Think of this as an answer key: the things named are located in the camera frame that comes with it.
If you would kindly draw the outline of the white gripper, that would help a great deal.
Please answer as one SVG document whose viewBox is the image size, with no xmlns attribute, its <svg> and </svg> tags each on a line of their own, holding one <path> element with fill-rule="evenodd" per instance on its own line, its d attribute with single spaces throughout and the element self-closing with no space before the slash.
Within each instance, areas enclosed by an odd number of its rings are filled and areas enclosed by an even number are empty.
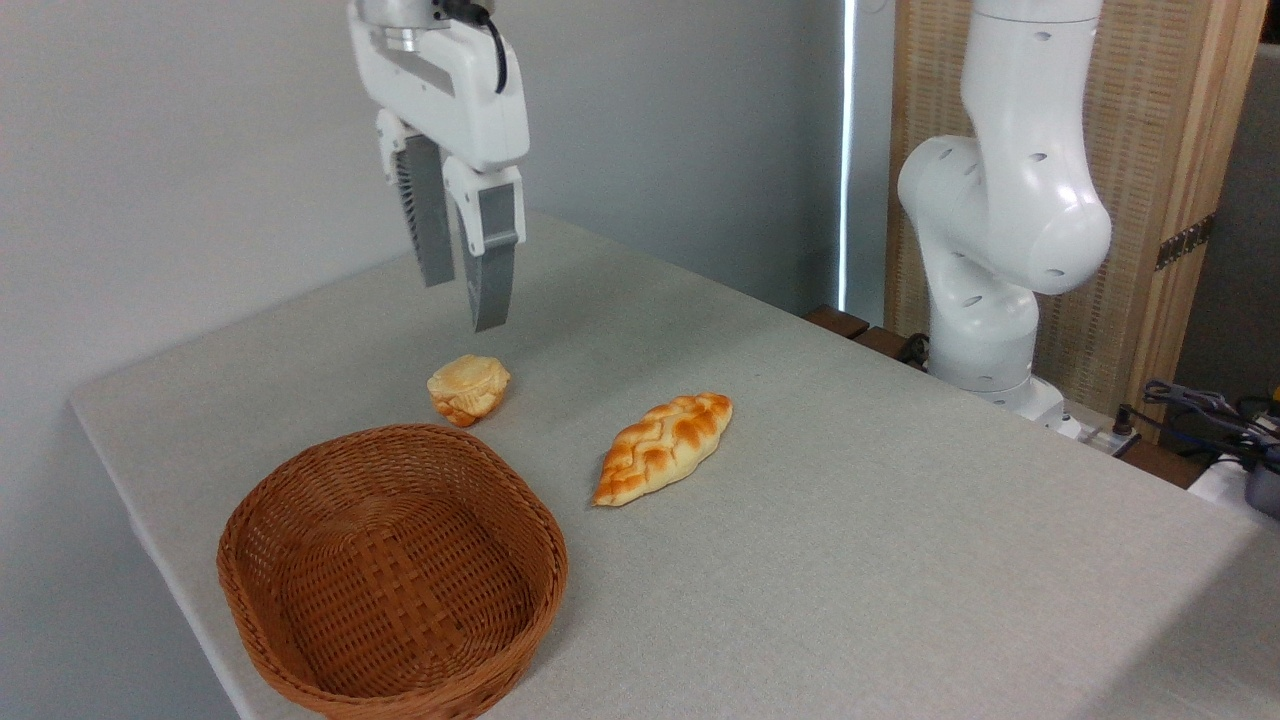
<svg viewBox="0 0 1280 720">
<path fill-rule="evenodd" d="M 399 196 L 424 283 L 454 279 L 447 191 L 477 333 L 506 323 L 515 251 L 526 241 L 524 181 L 512 165 L 529 154 L 529 115 L 515 49 L 492 32 L 494 10 L 494 1 L 347 8 L 358 76 L 383 108 L 384 176 Z M 454 155 L 443 172 L 436 143 Z"/>
</svg>

